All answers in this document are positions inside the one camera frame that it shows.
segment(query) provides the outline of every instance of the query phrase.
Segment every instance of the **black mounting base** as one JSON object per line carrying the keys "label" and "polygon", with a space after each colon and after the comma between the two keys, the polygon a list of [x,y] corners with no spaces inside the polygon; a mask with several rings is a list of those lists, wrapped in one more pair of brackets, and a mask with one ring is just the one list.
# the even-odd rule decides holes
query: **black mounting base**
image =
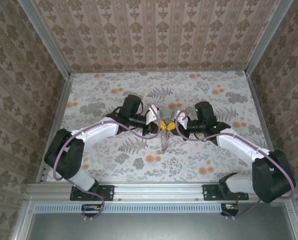
{"label": "black mounting base", "polygon": [[235,201],[237,196],[239,200],[249,200],[249,195],[243,192],[237,193],[228,193],[226,197],[223,196],[222,192],[219,189],[219,184],[206,184],[202,185],[203,188],[203,198],[205,201]]}
{"label": "black mounting base", "polygon": [[[97,186],[96,193],[104,198],[104,201],[113,201],[114,197],[114,185],[99,185]],[[100,201],[100,199],[94,195],[90,195],[78,190],[76,187],[72,187],[70,194],[71,201]]]}

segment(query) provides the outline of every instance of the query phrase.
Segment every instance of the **cable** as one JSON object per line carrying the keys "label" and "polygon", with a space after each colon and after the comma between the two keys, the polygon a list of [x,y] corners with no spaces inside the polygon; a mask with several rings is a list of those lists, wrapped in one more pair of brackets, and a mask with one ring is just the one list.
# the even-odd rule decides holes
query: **cable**
{"label": "cable", "polygon": [[237,201],[235,202],[235,204],[238,205],[238,209],[239,209],[239,195],[237,194]]}
{"label": "cable", "polygon": [[[90,130],[92,130],[92,129],[98,127],[98,126],[106,125],[106,124],[117,124],[117,125],[123,127],[124,129],[128,130],[130,133],[134,134],[135,136],[137,136],[137,137],[139,137],[139,138],[141,138],[141,139],[144,139],[144,140],[151,140],[151,139],[156,138],[156,137],[160,134],[160,131],[161,131],[161,120],[160,120],[158,114],[155,112],[155,110],[154,110],[154,108],[152,107],[152,105],[149,104],[148,106],[149,106],[149,108],[153,111],[153,114],[155,115],[155,117],[157,118],[157,121],[158,121],[159,129],[158,129],[158,132],[157,132],[154,136],[151,136],[151,137],[144,137],[144,136],[138,135],[136,132],[132,131],[132,130],[129,129],[127,126],[125,126],[125,125],[123,125],[122,123],[119,123],[119,122],[117,122],[117,121],[113,121],[113,120],[109,120],[109,121],[101,121],[101,122],[95,123],[95,124],[93,124],[93,125],[87,127],[86,129],[84,129],[83,131],[80,131],[80,132],[74,134],[73,136],[71,136],[71,137],[70,137],[70,138],[63,144],[63,146],[61,147],[61,149],[60,149],[60,151],[59,151],[59,154],[58,154],[58,156],[57,156],[57,158],[56,158],[56,160],[55,160],[55,162],[54,162],[54,166],[53,166],[53,177],[54,177],[54,179],[57,180],[57,181],[60,181],[60,180],[63,179],[63,177],[58,178],[58,177],[56,176],[56,169],[57,169],[58,163],[59,163],[59,161],[60,161],[61,155],[62,155],[62,153],[64,152],[64,149],[67,147],[67,145],[69,145],[69,143],[70,143],[74,138],[76,138],[77,136],[81,135],[82,133],[87,133],[88,131],[90,131]],[[70,180],[68,180],[68,182],[72,183],[78,190],[80,190],[80,191],[82,191],[82,192],[84,192],[84,193],[86,193],[86,194],[91,194],[91,195],[97,196],[97,197],[101,200],[101,202],[102,202],[102,204],[101,204],[102,207],[100,208],[99,212],[94,216],[94,218],[96,218],[96,217],[102,212],[102,210],[103,210],[103,208],[104,208],[104,204],[105,204],[105,203],[104,203],[104,199],[103,199],[100,195],[98,195],[98,194],[96,194],[96,193],[94,193],[94,192],[90,192],[90,191],[83,190],[82,188],[80,188],[79,186],[75,185],[75,184],[74,184],[73,182],[71,182]]]}
{"label": "cable", "polygon": [[[85,211],[86,209],[90,209],[90,208],[94,208],[94,207],[97,207],[95,205],[89,205],[89,206],[85,206],[82,210],[82,216],[84,217],[84,220],[87,219],[87,216],[85,216]],[[99,214],[95,214],[94,216],[91,216],[90,217],[90,220],[92,220],[93,218],[97,218],[99,216]]]}
{"label": "cable", "polygon": [[193,135],[195,136],[196,139],[200,139],[200,138],[198,138],[196,133],[194,133]]}
{"label": "cable", "polygon": [[116,109],[114,109],[114,110],[112,111],[112,113],[117,114],[117,110],[119,110],[119,109],[121,109],[121,108],[122,108],[121,106],[117,107]]}
{"label": "cable", "polygon": [[232,219],[235,218],[239,218],[239,217],[243,217],[244,215],[247,215],[249,212],[252,211],[252,209],[254,209],[256,206],[259,205],[259,203],[261,202],[261,200],[259,199],[252,207],[250,207],[247,211],[245,211],[244,213],[238,214],[236,216],[232,216],[230,213],[228,213],[227,211],[222,210],[223,213],[227,214],[228,216],[232,217]]}
{"label": "cable", "polygon": [[206,137],[203,137],[203,138],[200,138],[200,139],[191,139],[191,138],[187,138],[186,136],[184,136],[180,130],[179,130],[179,127],[178,127],[178,118],[180,117],[180,115],[184,113],[185,114],[185,117],[184,119],[186,119],[187,117],[187,112],[186,110],[182,110],[178,113],[178,115],[176,116],[175,118],[175,127],[177,129],[177,132],[178,134],[183,137],[184,139],[188,140],[188,141],[202,141],[202,140],[207,140],[207,139],[210,139],[210,138],[214,138],[216,136],[230,136],[230,137],[235,137],[236,139],[240,140],[241,142],[243,142],[244,144],[248,145],[249,147],[251,147],[252,149],[258,151],[261,155],[263,155],[264,157],[266,157],[283,175],[284,177],[287,179],[289,185],[290,185],[290,188],[291,188],[291,193],[289,196],[281,196],[280,199],[290,199],[294,196],[295,194],[295,188],[294,188],[294,185],[292,183],[292,180],[291,178],[289,177],[289,175],[285,172],[285,170],[283,170],[283,168],[281,166],[279,166],[271,157],[269,157],[265,152],[263,152],[262,150],[258,149],[257,147],[255,147],[254,145],[250,144],[248,141],[246,141],[245,139],[243,139],[242,137],[240,137],[239,135],[234,135],[234,134],[231,134],[231,133],[217,133],[217,134],[214,134],[214,135],[210,135],[210,136],[206,136]]}

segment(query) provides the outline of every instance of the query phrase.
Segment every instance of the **gray panel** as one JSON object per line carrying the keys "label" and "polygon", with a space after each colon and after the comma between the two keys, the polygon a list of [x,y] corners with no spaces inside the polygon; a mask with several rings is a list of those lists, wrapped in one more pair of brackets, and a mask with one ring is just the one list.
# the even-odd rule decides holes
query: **gray panel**
{"label": "gray panel", "polygon": [[[246,209],[250,204],[243,204]],[[35,214],[29,240],[294,240],[284,204],[260,204],[250,214],[225,219],[218,213]]]}

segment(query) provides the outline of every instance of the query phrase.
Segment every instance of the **aluminum frame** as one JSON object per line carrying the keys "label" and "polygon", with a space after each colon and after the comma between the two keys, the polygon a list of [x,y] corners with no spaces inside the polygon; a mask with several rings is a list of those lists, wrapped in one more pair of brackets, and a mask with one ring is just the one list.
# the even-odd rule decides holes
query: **aluminum frame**
{"label": "aluminum frame", "polygon": [[291,4],[292,0],[282,0],[278,2],[277,7],[271,15],[259,41],[257,42],[257,45],[255,46],[251,54],[251,57],[247,65],[245,66],[245,71],[248,75],[252,74],[252,71],[258,64],[261,56],[263,55],[265,49],[270,43],[273,35],[275,34],[275,31],[279,27],[283,17],[285,16]]}
{"label": "aluminum frame", "polygon": [[[60,102],[57,108],[55,120],[53,122],[51,132],[46,146],[51,143],[56,131],[61,127],[64,116],[65,106],[67,104],[72,83],[75,74],[72,74],[68,81],[65,82]],[[263,114],[258,102],[255,90],[251,81],[251,77],[247,75],[247,82],[250,87],[252,98],[255,102],[255,107],[260,119],[263,133],[270,150],[273,145],[266,128]],[[34,209],[36,204],[52,203],[52,204],[71,204],[69,200],[72,185],[68,182],[43,182],[47,177],[49,167],[45,166],[44,161],[41,163],[39,174],[36,183],[29,184],[27,194],[24,198],[24,204],[20,211],[18,222],[16,224],[12,240],[25,240],[28,236],[31,226]],[[103,182],[102,185],[114,185],[115,196],[114,200],[110,202],[112,205],[121,204],[209,204],[209,203],[234,203],[235,201],[204,201],[202,185],[214,184],[214,182],[184,182],[184,183],[160,183],[160,182]],[[250,196],[247,201],[242,203],[254,203],[258,200],[257,196]],[[292,202],[290,199],[277,199],[275,202],[283,202],[288,210],[288,217],[293,229],[293,233],[298,240],[298,203]],[[98,204],[99,201],[75,202],[84,204]]]}
{"label": "aluminum frame", "polygon": [[[103,185],[114,185],[114,200],[111,206],[130,204],[198,204],[209,205],[218,203],[234,203],[235,201],[204,201],[202,185],[213,184],[212,182],[195,183],[119,183],[104,182]],[[71,205],[99,204],[100,201],[70,201],[72,185],[66,182],[33,183],[28,185],[27,194],[24,198],[19,220],[17,222],[12,240],[25,240],[28,236],[34,215],[35,206],[41,203]],[[256,196],[250,195],[249,200],[241,200],[241,203],[255,203]],[[276,203],[284,203],[295,238],[298,240],[298,203],[290,199],[277,199]]]}
{"label": "aluminum frame", "polygon": [[29,17],[34,29],[39,34],[43,44],[53,58],[53,61],[57,65],[60,73],[67,81],[70,76],[70,67],[66,63],[57,44],[52,39],[51,34],[49,34],[47,28],[45,27],[43,20],[39,15],[39,11],[36,9],[36,6],[32,2],[32,0],[19,0],[19,3],[25,11],[26,15]]}

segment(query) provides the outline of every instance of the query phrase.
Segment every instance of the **ventilation slot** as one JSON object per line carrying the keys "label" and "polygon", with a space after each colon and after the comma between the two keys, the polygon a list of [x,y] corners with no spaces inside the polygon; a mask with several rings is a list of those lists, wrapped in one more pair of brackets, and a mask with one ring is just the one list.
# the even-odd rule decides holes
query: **ventilation slot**
{"label": "ventilation slot", "polygon": [[[41,203],[35,206],[34,213],[81,213],[81,203]],[[106,203],[103,213],[166,214],[166,213],[220,213],[220,203],[173,203],[173,204],[127,204]]]}

